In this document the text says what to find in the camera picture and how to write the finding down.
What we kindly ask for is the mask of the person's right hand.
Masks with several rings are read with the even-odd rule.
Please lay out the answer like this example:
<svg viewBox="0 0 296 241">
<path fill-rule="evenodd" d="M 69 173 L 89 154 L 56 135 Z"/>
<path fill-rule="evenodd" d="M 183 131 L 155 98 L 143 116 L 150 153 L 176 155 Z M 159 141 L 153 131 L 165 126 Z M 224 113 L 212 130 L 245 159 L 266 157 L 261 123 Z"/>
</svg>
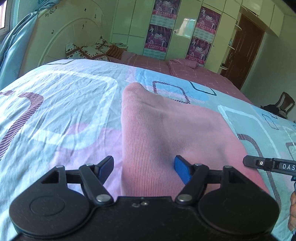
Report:
<svg viewBox="0 0 296 241">
<path fill-rule="evenodd" d="M 288 221 L 288 229 L 295 231 L 296 228 L 296 194 L 293 192 L 290 197 L 290 216 Z"/>
</svg>

